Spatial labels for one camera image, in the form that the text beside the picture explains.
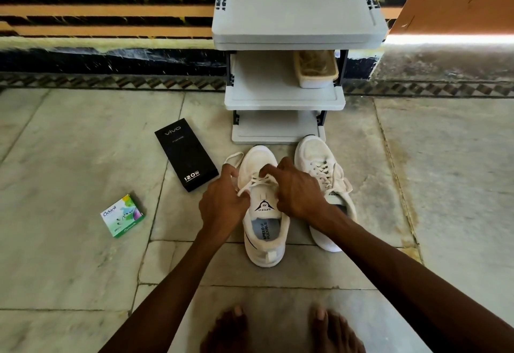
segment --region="white sneaker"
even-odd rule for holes
[[[344,177],[343,169],[321,138],[314,135],[303,138],[296,148],[294,165],[318,180],[326,201],[338,206],[354,222],[357,221],[355,205],[349,195],[352,185]],[[326,235],[312,227],[309,228],[312,239],[319,247],[329,252],[341,251]]]
[[[246,253],[262,268],[280,262],[289,230],[289,217],[277,210],[277,181],[270,175],[259,177],[266,164],[277,166],[277,159],[266,146],[254,146],[241,162],[237,178],[238,195],[250,193],[250,208],[243,219]]]

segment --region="shoe tongue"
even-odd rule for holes
[[[325,200],[329,204],[334,204],[336,206],[345,206],[346,205],[343,198],[336,191],[332,191],[330,194],[326,195]]]
[[[277,210],[275,187],[256,185],[250,189],[250,219],[280,219],[282,213]]]

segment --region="black phone box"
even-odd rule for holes
[[[171,123],[155,135],[186,191],[191,192],[218,176],[216,166],[185,119]]]

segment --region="plastic container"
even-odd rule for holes
[[[333,50],[293,52],[294,72],[302,88],[324,88],[339,76]]]

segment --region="marble floor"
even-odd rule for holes
[[[360,223],[514,325],[514,101],[349,98],[327,142]],[[219,93],[0,93],[0,351],[94,353],[201,227],[154,131],[185,117],[215,164],[230,140]],[[278,159],[293,146],[270,147]],[[99,213],[131,193],[146,219],[119,239]],[[241,303],[256,352],[308,352],[307,315],[345,315],[368,352],[427,347],[343,253],[293,222],[282,262],[247,258],[242,229],[209,265],[170,352],[197,352]]]

